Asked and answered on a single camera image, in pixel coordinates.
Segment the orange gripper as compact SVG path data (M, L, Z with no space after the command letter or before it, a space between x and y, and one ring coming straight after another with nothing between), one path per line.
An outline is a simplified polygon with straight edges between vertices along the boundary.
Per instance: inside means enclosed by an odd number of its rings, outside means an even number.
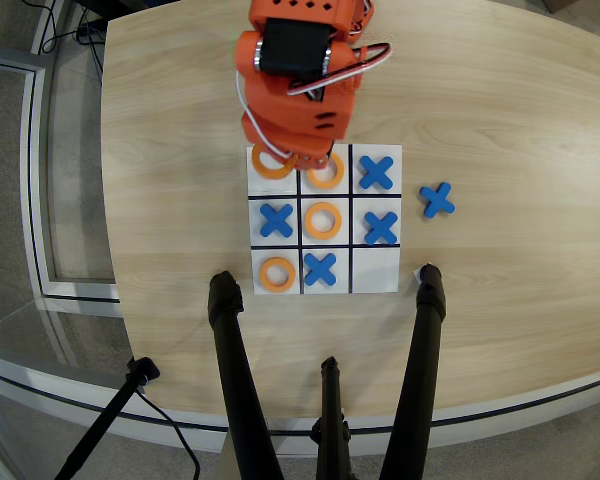
M258 117L257 130L247 113L243 114L241 122L251 143L281 159L285 159L287 154L292 155L284 163L285 171L295 168L300 171L322 170L328 165L334 144L332 139L287 131Z

